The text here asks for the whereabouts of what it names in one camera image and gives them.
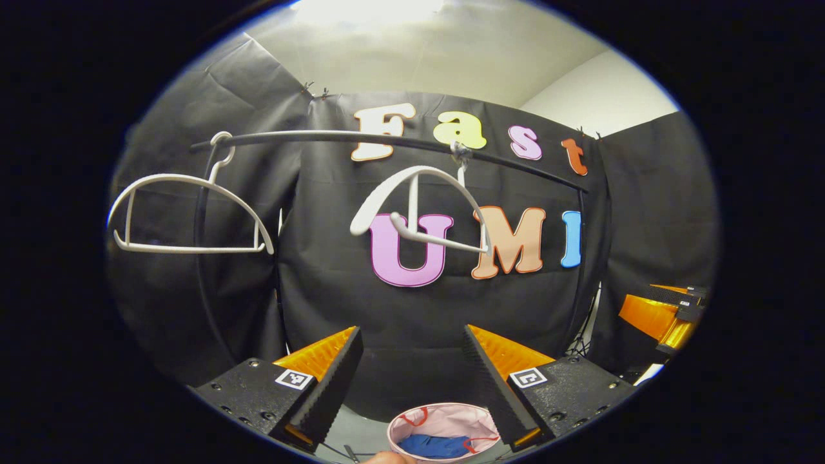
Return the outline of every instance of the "black fabric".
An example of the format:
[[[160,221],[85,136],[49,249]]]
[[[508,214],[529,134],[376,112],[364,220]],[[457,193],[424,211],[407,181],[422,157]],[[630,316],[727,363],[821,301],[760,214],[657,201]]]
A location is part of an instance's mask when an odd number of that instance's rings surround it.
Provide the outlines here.
[[[179,173],[202,178],[210,152],[191,144],[222,130],[247,134],[304,127],[311,96],[276,59],[240,35],[190,64],[127,135],[113,174],[111,204],[137,178]],[[219,152],[221,160],[227,152]],[[217,184],[241,197],[261,217],[272,239],[278,214],[292,192],[299,151],[286,145],[238,147]],[[162,182],[141,187],[134,200],[132,240],[192,246],[199,187]],[[251,246],[252,218],[211,192],[203,246]],[[123,236],[126,204],[106,232],[108,275],[118,309],[164,373],[199,386],[231,366],[221,355],[198,296],[194,255],[131,253],[111,238]],[[275,298],[276,257],[261,253],[202,255],[205,284],[213,289],[217,325],[238,359],[285,354]]]
[[[627,294],[641,295],[649,284],[712,290],[721,223],[700,141],[677,112],[600,142],[612,240],[587,357],[609,371],[667,359],[657,340],[619,317]]]
[[[404,120],[404,136],[434,140],[432,131],[443,111],[464,111],[482,121],[487,145],[480,152],[529,163],[589,189],[584,196],[587,248],[583,279],[579,268],[562,268],[564,211],[578,211],[576,190],[514,169],[471,161],[466,184],[481,206],[500,206],[516,228],[528,207],[541,207],[544,266],[533,273],[500,272],[475,280],[471,270],[477,253],[447,249],[445,270],[435,282],[402,288],[382,282],[370,261],[370,232],[353,237],[349,224],[361,203],[388,176],[425,164],[448,173],[456,165],[448,155],[396,147],[380,160],[351,160],[356,144],[302,144],[295,201],[280,236],[281,297],[287,338],[293,349],[359,325],[364,357],[346,403],[357,413],[388,420],[398,412],[438,401],[473,402],[469,365],[460,343],[465,324],[491,329],[550,356],[560,356],[587,315],[596,290],[597,271],[606,257],[609,207],[606,179],[596,141],[573,129],[523,111],[468,98],[413,92],[377,92],[317,97],[309,106],[308,128],[359,130],[356,111],[409,102],[416,115]],[[543,156],[519,159],[510,149],[507,129],[530,127],[538,135]],[[573,138],[584,150],[588,174],[569,166],[561,141]],[[406,215],[407,188],[400,187],[381,212]],[[422,177],[419,215],[450,215],[455,224],[447,238],[479,242],[479,225],[466,200],[446,183]],[[423,264],[425,245],[401,243],[404,266]],[[575,290],[583,297],[573,308]]]

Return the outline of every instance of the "hanger hook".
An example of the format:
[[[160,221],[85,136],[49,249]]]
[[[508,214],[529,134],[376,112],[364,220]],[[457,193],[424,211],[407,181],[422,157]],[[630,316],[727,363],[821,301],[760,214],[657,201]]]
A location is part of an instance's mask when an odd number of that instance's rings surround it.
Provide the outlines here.
[[[212,150],[217,150],[218,149],[218,142],[220,140],[229,139],[231,137],[232,137],[232,134],[230,134],[226,130],[222,130],[222,131],[218,132],[217,134],[215,134],[214,137],[212,137],[212,140],[210,140],[210,142],[209,142],[210,145],[212,145],[212,147],[213,147]],[[215,179],[218,177],[218,171],[223,166],[226,166],[227,164],[229,164],[229,162],[232,161],[232,157],[234,155],[235,155],[235,147],[233,145],[233,146],[229,147],[229,154],[226,156],[226,158],[224,158],[221,161],[215,163],[214,166],[212,167],[212,172],[209,175],[209,183],[215,183]]]

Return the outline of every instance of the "white plastic hanger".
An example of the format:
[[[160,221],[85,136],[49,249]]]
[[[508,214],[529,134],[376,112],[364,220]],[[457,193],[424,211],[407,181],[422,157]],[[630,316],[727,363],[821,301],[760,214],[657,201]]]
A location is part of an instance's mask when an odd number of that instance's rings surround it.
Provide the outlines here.
[[[214,147],[215,144],[218,143],[218,140],[221,140],[226,137],[231,137],[232,135],[229,132],[219,132],[212,137],[210,143]],[[115,210],[117,210],[117,206],[123,201],[124,198],[127,196],[129,197],[129,205],[126,209],[126,230],[125,230],[125,239],[121,239],[120,236],[117,234],[117,230],[114,231],[115,241],[117,242],[117,246],[121,249],[127,251],[134,251],[140,253],[173,253],[173,254],[193,254],[193,253],[255,253],[260,252],[264,248],[266,248],[266,252],[269,254],[274,254],[275,249],[272,247],[272,240],[269,237],[269,233],[266,231],[266,227],[264,227],[263,222],[261,222],[261,218],[255,213],[255,211],[244,201],[241,200],[237,195],[230,192],[229,190],[215,185],[215,179],[218,177],[218,171],[223,167],[229,164],[232,161],[232,157],[235,155],[235,147],[230,147],[229,149],[229,156],[227,156],[222,161],[215,163],[212,167],[212,171],[210,172],[209,180],[204,180],[202,178],[196,178],[193,176],[187,176],[184,174],[154,174],[151,176],[146,176],[144,178],[140,178],[131,185],[129,185],[115,200],[115,203],[111,206],[109,210],[109,219],[106,220],[106,226],[109,225],[111,222],[112,216],[115,214]],[[200,185],[201,187],[209,188],[212,191],[218,192],[227,196],[229,199],[238,203],[244,210],[249,213],[252,218],[255,220],[255,236],[253,238],[253,245],[250,248],[208,248],[208,247],[177,247],[177,246],[169,246],[169,245],[149,245],[149,244],[136,244],[132,243],[130,240],[130,231],[132,226],[132,205],[134,204],[134,193],[137,191],[138,188],[143,187],[145,185],[149,185],[156,182],[184,182],[184,183],[192,183],[195,185]],[[261,236],[263,237],[263,243],[259,244],[258,240],[258,233],[260,232]]]
[[[484,215],[479,208],[479,204],[475,201],[475,198],[473,198],[473,195],[471,195],[470,192],[467,191],[467,188],[464,187],[464,171],[466,170],[467,161],[463,160],[459,167],[458,180],[448,173],[445,173],[440,169],[431,168],[430,166],[412,166],[411,168],[398,171],[379,184],[379,186],[372,191],[364,202],[361,203],[361,208],[358,210],[355,217],[352,218],[352,222],[350,223],[350,233],[355,236],[364,234],[370,228],[370,225],[372,225],[375,215],[378,214],[378,211],[387,200],[387,197],[389,197],[389,194],[392,193],[396,187],[401,185],[402,182],[409,179],[410,191],[407,214],[408,225],[404,225],[401,215],[397,212],[393,212],[389,215],[389,220],[393,223],[393,227],[395,227],[398,231],[398,235],[407,240],[424,242],[428,244],[438,244],[447,248],[485,253],[492,256],[493,248],[490,246],[490,237],[487,232],[487,223],[484,222]],[[481,247],[460,244],[453,240],[442,239],[436,237],[435,235],[418,232],[418,176],[422,174],[429,174],[446,180],[450,183],[450,185],[458,189],[458,191],[464,195],[464,198],[469,201],[470,205],[472,205],[475,210],[475,214],[478,216],[478,220],[481,222]]]

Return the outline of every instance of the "red string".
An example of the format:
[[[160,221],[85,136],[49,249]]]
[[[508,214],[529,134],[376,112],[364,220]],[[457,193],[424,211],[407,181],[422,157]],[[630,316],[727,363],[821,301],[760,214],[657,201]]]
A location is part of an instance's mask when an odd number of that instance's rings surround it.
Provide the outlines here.
[[[424,417],[423,417],[423,419],[421,419],[421,422],[419,422],[418,424],[415,424],[415,423],[414,423],[413,421],[411,421],[410,419],[407,419],[407,415],[405,415],[405,414],[401,414],[401,419],[406,420],[406,421],[407,421],[407,424],[410,424],[410,425],[412,425],[413,427],[418,427],[419,425],[424,424],[424,421],[426,421],[426,420],[427,420],[427,408],[421,408],[421,410],[422,410],[422,411],[424,411]]]
[[[467,449],[468,449],[470,452],[472,452],[473,454],[475,454],[477,451],[475,451],[475,449],[473,449],[473,447],[471,447],[471,446],[469,445],[469,444],[470,444],[470,442],[472,442],[473,440],[498,440],[498,437],[493,437],[493,438],[467,438],[467,439],[464,441],[464,447],[465,447],[465,448],[467,448]]]

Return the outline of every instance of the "blue cloth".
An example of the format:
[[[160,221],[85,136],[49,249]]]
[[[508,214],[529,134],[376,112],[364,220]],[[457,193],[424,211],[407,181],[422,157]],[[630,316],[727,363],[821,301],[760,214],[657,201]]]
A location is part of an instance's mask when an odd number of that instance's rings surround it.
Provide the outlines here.
[[[429,459],[450,459],[469,452],[464,442],[469,437],[444,438],[429,435],[410,435],[398,443],[404,451]]]

